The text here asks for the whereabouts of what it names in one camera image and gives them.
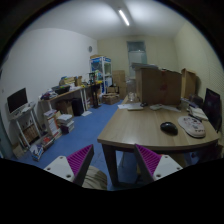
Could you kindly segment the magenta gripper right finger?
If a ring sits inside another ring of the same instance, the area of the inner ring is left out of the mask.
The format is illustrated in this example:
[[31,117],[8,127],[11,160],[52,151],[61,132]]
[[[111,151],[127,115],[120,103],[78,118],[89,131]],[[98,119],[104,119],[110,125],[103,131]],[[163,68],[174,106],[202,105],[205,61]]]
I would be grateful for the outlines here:
[[159,155],[138,144],[134,147],[134,154],[145,184],[160,180],[182,169],[169,155]]

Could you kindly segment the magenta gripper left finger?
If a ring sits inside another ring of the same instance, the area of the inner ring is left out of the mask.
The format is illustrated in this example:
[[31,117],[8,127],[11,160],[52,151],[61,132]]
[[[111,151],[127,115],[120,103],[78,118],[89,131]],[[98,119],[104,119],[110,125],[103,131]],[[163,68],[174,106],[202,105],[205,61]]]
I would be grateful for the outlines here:
[[94,146],[88,145],[68,157],[58,156],[44,170],[81,186],[94,155]]

